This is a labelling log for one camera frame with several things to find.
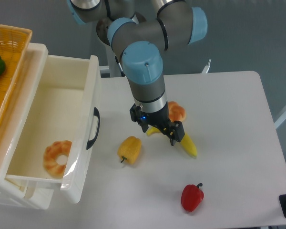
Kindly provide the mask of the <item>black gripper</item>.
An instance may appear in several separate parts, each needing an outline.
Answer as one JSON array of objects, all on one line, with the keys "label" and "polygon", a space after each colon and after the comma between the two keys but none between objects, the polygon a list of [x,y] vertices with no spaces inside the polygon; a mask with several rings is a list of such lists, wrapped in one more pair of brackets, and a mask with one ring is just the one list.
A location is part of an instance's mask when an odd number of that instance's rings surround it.
[{"label": "black gripper", "polygon": [[169,121],[168,103],[157,112],[147,113],[141,111],[141,107],[133,104],[130,108],[131,120],[137,123],[144,133],[148,126],[157,128],[163,135],[170,139],[170,145],[174,146],[176,142],[181,142],[184,137],[184,127],[181,121]]}]

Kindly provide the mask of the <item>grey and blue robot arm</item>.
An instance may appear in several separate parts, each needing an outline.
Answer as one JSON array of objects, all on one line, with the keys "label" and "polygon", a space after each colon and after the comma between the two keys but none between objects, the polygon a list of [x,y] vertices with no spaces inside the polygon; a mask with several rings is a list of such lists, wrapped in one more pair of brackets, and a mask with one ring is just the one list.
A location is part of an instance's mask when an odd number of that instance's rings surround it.
[{"label": "grey and blue robot arm", "polygon": [[184,128],[169,117],[160,52],[203,39],[208,29],[205,12],[184,0],[155,0],[156,19],[138,23],[132,0],[70,0],[67,4],[79,24],[109,20],[107,41],[134,98],[131,120],[144,132],[150,126],[157,128],[171,145],[181,142]]}]

